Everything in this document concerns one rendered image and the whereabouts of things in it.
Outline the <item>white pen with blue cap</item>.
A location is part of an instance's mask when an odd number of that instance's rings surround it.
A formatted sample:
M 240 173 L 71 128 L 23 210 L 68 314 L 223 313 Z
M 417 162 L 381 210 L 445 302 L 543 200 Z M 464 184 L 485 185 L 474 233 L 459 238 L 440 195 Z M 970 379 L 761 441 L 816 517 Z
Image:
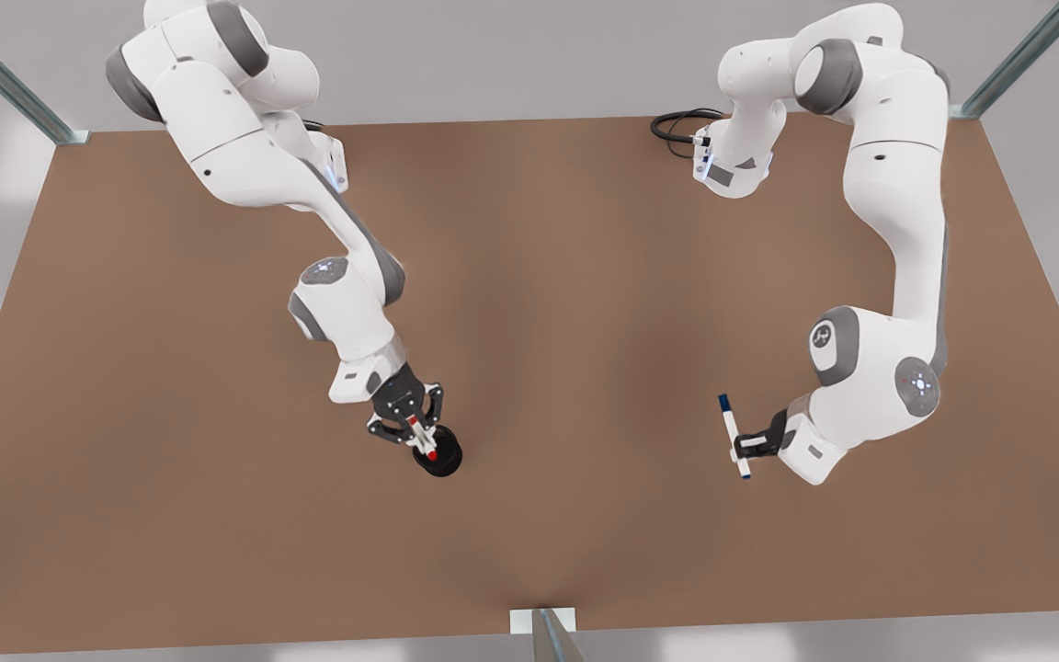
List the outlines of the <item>white pen with blue cap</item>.
M 728 445 L 730 445 L 730 457 L 736 469 L 738 469 L 741 478 L 751 478 L 751 470 L 749 470 L 749 465 L 747 457 L 741 457 L 738 447 L 736 447 L 736 440 L 739 436 L 738 425 L 736 425 L 735 417 L 733 415 L 733 409 L 728 399 L 726 394 L 722 393 L 718 395 L 718 401 L 720 410 L 722 410 L 723 423 L 726 428 Z

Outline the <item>silver frame post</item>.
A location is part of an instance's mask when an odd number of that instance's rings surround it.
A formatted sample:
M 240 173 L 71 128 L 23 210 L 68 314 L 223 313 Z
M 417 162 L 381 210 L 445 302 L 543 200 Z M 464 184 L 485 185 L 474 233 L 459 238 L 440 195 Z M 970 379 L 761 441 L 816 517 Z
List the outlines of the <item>silver frame post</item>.
M 586 662 L 573 633 L 577 632 L 573 607 L 510 611 L 509 632 L 532 637 L 533 662 Z
M 85 145 L 91 138 L 89 131 L 73 130 L 26 84 L 18 79 L 4 62 L 0 62 L 0 96 L 7 100 L 8 105 L 56 146 Z
M 953 119 L 980 119 L 1002 99 L 1033 65 L 1059 39 L 1059 0 L 997 65 L 969 97 L 950 105 Z

